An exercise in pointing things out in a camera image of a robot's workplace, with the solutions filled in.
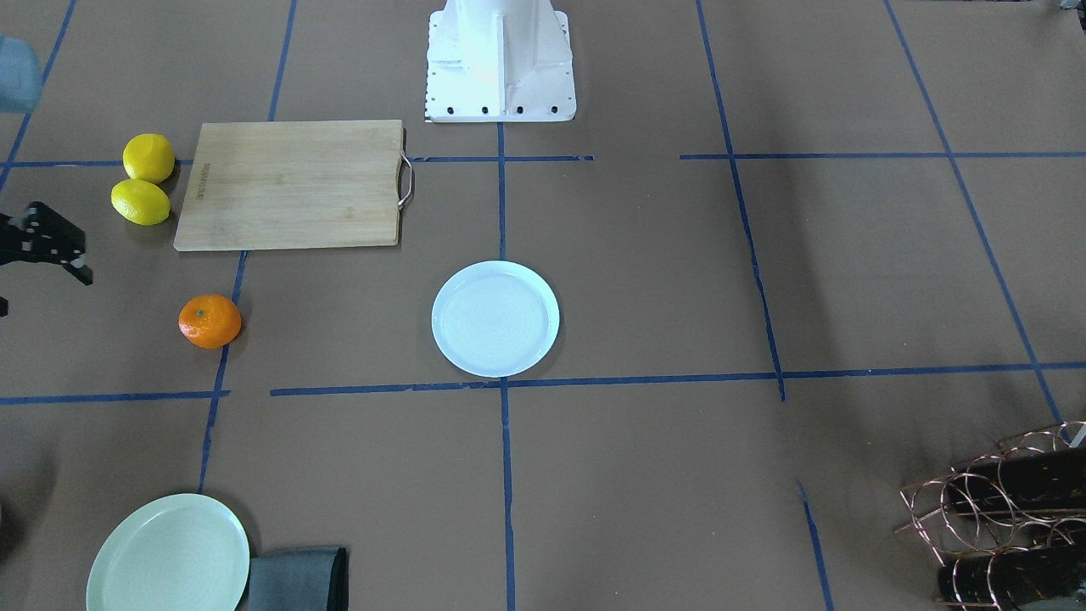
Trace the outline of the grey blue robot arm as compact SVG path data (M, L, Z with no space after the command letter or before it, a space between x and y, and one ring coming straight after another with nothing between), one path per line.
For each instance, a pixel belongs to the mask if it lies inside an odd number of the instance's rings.
M27 115L42 99L42 66L31 44L1 36L1 112Z

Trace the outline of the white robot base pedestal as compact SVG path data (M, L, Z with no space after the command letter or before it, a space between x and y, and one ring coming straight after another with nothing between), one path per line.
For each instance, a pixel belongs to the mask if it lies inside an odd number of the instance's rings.
M447 1L429 15L424 120L573 120L566 13L550 1Z

